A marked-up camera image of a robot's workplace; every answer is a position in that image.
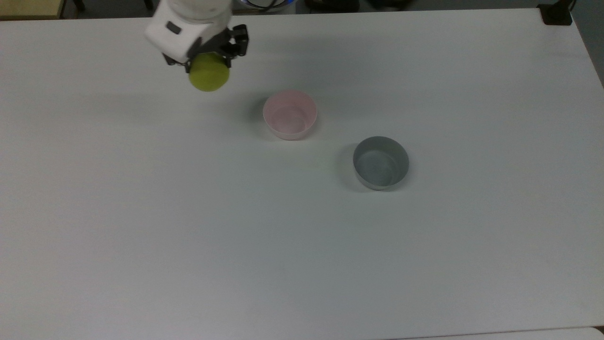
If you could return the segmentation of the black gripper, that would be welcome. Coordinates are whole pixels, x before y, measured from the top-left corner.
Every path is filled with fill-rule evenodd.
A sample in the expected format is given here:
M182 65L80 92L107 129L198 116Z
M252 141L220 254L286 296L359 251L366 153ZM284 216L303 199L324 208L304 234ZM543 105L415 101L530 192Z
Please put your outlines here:
M223 58L233 60L235 56L243 57L247 54L249 43L250 37L247 25L236 25L231 31L225 28L217 35L208 39L197 37L190 46L190 60L193 60L199 54L208 52L215 52ZM190 73L190 60L179 62L166 54L162 54L162 56L168 65L180 65L186 73Z

